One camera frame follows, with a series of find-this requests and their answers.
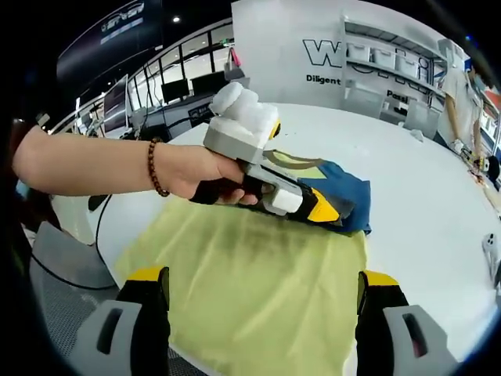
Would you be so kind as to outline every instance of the face mask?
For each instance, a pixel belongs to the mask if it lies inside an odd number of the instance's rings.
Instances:
[[[477,86],[477,89],[483,92],[485,90],[485,84],[480,78],[478,74],[475,75],[475,78],[473,79],[473,83],[475,86]]]

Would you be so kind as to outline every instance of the white shelf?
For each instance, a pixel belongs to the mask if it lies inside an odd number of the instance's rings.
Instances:
[[[346,63],[347,64],[351,64],[351,65],[359,65],[361,67],[366,67],[366,68],[369,68],[369,69],[376,69],[376,70],[379,70],[379,71],[382,71],[382,72],[385,72],[385,73],[389,73],[393,76],[397,76],[397,77],[401,77],[407,81],[410,81],[416,85],[419,85],[427,90],[429,90],[430,92],[433,92],[437,97],[439,98],[445,98],[445,94],[442,90],[438,89],[438,88],[435,88],[434,86],[428,84],[427,82],[425,81],[421,81],[420,79],[416,78],[416,77],[413,77],[413,76],[409,76],[407,74],[404,74],[398,70],[395,70],[395,69],[391,69],[389,67],[384,67],[382,65],[379,65],[379,64],[376,64],[376,63],[372,63],[372,62],[369,62],[369,61],[361,61],[361,60],[355,60],[355,59],[351,59],[349,57],[346,58]]]
[[[402,47],[403,49],[427,57],[428,59],[439,60],[437,63],[443,62],[447,64],[447,59],[438,50],[380,27],[358,21],[344,20],[344,29],[346,34],[372,38],[392,45],[397,45],[398,47]]]

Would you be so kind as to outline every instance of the white shirt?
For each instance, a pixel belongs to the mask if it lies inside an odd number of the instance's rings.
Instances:
[[[450,68],[445,76],[442,90],[451,96],[456,103],[458,133],[464,145],[470,150],[474,149],[473,124],[480,119],[484,104],[481,97],[471,87],[467,73]],[[447,142],[452,143],[456,137],[452,132],[452,125],[449,121],[447,107],[438,119],[438,134]]]

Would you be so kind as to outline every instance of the desk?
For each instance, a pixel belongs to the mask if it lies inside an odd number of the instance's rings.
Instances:
[[[276,106],[282,131],[268,148],[335,161],[370,180],[369,269],[394,277],[409,304],[421,305],[442,326],[449,350],[464,360],[496,314],[481,241],[487,233],[501,237],[496,212],[466,165],[438,144],[420,143],[409,131],[371,117]],[[172,143],[201,144],[206,130],[200,125]],[[112,198],[99,234],[112,275],[118,255],[153,221],[164,200],[154,192]],[[94,232],[98,217],[99,210],[88,215]]]
[[[188,118],[189,112],[195,108],[201,107],[203,105],[209,104],[212,101],[213,94],[207,94],[202,96],[189,96],[181,102],[173,103],[170,106],[161,107],[154,112],[148,114],[146,119],[146,127],[153,127],[154,125],[167,126],[173,124],[174,122]],[[178,137],[184,132],[189,131],[192,128],[191,121],[187,120],[169,129],[169,133],[172,138]]]

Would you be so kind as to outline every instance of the black banner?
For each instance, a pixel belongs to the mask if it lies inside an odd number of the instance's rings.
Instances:
[[[59,56],[58,83],[83,89],[109,69],[161,45],[162,13],[162,0],[140,0],[94,24]]]

